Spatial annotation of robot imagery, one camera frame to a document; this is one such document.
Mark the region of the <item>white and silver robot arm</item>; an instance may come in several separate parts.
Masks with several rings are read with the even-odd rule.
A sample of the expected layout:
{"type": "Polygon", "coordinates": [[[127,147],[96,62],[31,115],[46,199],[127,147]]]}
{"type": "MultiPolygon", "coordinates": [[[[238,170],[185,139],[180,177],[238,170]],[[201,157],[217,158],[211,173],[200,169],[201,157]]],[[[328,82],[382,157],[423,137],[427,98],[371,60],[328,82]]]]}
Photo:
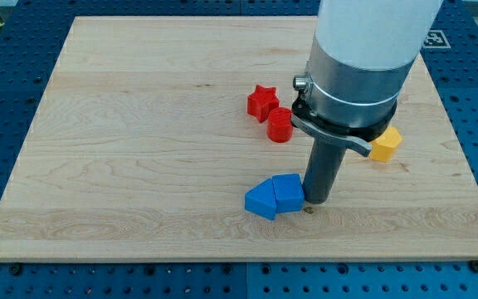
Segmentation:
{"type": "Polygon", "coordinates": [[[312,156],[369,154],[388,127],[397,97],[441,0],[322,0],[292,121],[314,137],[312,156]]]}

